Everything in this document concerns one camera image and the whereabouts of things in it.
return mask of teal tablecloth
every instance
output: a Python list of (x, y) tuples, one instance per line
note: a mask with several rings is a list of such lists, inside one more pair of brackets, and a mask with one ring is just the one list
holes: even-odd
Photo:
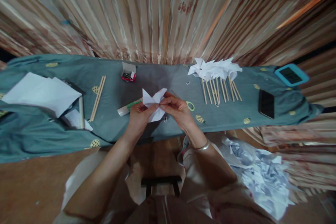
[[(64, 80), (84, 94), (85, 118), (89, 120), (96, 94), (93, 86), (99, 86), (106, 75), (104, 90), (92, 132), (72, 130), (60, 119), (52, 118), (37, 107), (10, 105), (0, 101), (0, 111), (8, 111), (0, 117), (0, 162), (14, 162), (26, 158), (75, 152), (92, 146), (110, 145), (124, 133), (129, 115), (120, 117), (117, 109), (139, 99), (142, 88), (150, 95), (161, 88), (173, 90), (183, 99), (194, 104), (192, 115), (200, 115), (204, 123), (197, 124), (204, 132), (232, 130), (261, 125), (293, 125), (303, 123), (320, 113), (322, 107), (307, 102), (300, 89), (289, 89), (276, 75), (275, 66), (247, 67), (238, 74), (235, 83), (242, 102), (205, 105), (199, 78), (187, 75), (185, 65), (152, 65), (134, 63), (136, 82), (120, 78), (121, 61), (78, 55), (34, 55), (12, 60), (8, 68), (0, 72), (0, 93), (8, 92), (28, 72), (44, 77)], [(275, 119), (258, 112), (259, 89), (275, 96)], [(78, 109), (78, 102), (73, 104)], [(167, 116), (149, 123), (139, 143), (157, 141), (182, 134), (174, 119)]]

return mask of black phone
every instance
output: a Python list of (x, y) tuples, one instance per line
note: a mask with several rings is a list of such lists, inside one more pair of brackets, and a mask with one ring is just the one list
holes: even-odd
[(274, 119), (274, 95), (264, 90), (259, 93), (259, 113)]

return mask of bracelet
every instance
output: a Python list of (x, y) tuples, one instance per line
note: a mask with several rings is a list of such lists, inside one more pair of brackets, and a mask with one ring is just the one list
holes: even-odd
[(207, 143), (201, 147), (201, 148), (198, 148), (198, 149), (194, 149), (195, 151), (205, 151), (209, 146), (210, 146), (210, 141), (208, 139), (207, 140)]

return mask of green glue stick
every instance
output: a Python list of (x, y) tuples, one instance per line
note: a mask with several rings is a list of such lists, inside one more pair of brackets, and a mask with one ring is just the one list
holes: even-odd
[(132, 102), (132, 103), (130, 103), (130, 104), (127, 104), (126, 106), (121, 107), (120, 109), (118, 109), (118, 110), (117, 110), (117, 111), (118, 111), (118, 114), (119, 114), (120, 116), (124, 116), (124, 115), (128, 114), (128, 113), (130, 112), (130, 110), (131, 110), (131, 107), (132, 107), (133, 105), (135, 105), (135, 104), (140, 103), (140, 102), (142, 102), (142, 97), (141, 97), (139, 100), (136, 100), (136, 101), (134, 101), (134, 102)]

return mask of blue digital clock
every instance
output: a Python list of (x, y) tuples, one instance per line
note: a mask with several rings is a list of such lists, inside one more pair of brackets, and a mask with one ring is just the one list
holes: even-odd
[(288, 64), (274, 71), (287, 86), (297, 86), (309, 81), (309, 76), (305, 74), (297, 65)]

